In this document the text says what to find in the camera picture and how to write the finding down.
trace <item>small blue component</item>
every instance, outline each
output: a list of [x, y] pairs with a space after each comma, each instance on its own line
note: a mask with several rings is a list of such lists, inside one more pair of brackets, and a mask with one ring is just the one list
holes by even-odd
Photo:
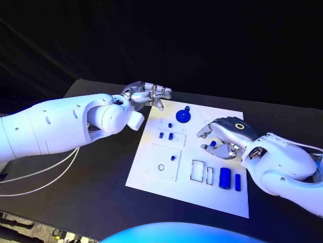
[[239, 174], [235, 174], [235, 191], [241, 191], [241, 188], [239, 188]]
[[180, 122], [180, 123], [186, 123], [189, 122], [190, 120], [190, 113], [189, 113], [189, 106], [184, 107], [184, 110], [179, 110], [177, 113], [176, 113], [176, 120]]
[[228, 168], [220, 168], [219, 187], [226, 190], [231, 189], [231, 169]]

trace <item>robotic hand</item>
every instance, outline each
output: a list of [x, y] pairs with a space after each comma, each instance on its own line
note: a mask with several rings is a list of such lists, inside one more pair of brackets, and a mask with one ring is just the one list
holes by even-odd
[[[239, 155], [241, 165], [258, 187], [323, 217], [323, 150], [272, 133], [259, 137], [236, 117], [215, 119], [197, 137], [206, 138], [212, 132], [223, 144], [218, 147], [203, 144], [202, 149], [222, 159]], [[301, 147], [313, 148], [321, 154], [310, 154]]]
[[134, 82], [120, 95], [95, 94], [49, 100], [0, 118], [0, 163], [30, 155], [60, 153], [117, 134], [138, 130], [144, 105], [163, 110], [171, 90]]

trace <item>rectangular outline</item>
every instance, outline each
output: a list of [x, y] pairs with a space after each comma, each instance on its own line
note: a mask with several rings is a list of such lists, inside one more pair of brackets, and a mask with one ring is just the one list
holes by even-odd
[[202, 161], [193, 159], [193, 160], [192, 160], [192, 169], [193, 169], [194, 161], [199, 162], [199, 163], [203, 163]]
[[[212, 169], [212, 180], [210, 180], [210, 184], [207, 183], [209, 169]], [[213, 168], [212, 168], [212, 167], [207, 167], [207, 169], [206, 169], [206, 184], [207, 184], [207, 185], [212, 185], [212, 182], [213, 182]]]

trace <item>floor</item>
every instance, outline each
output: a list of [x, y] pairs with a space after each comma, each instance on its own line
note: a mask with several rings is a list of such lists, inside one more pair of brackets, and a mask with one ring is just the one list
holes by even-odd
[[[16, 220], [19, 223], [23, 223], [23, 224], [32, 224], [30, 221], [23, 220], [23, 219], [20, 219], [20, 218], [17, 218], [11, 215], [7, 215], [6, 219]], [[7, 225], [1, 225], [1, 226], [16, 230], [20, 234], [24, 234], [26, 236], [36, 237], [36, 238], [42, 239], [46, 243], [56, 243], [58, 242], [58, 240], [52, 236], [53, 228], [47, 227], [42, 224], [35, 224], [32, 229], [24, 229], [24, 228], [20, 228], [17, 226], [14, 226], [14, 227], [7, 226]], [[14, 241], [0, 239], [0, 243], [9, 243], [9, 242], [14, 242]]]

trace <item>dark background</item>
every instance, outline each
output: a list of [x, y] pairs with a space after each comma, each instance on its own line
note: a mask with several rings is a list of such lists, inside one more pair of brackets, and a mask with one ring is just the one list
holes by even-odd
[[0, 112], [76, 79], [323, 109], [323, 2], [0, 1]]

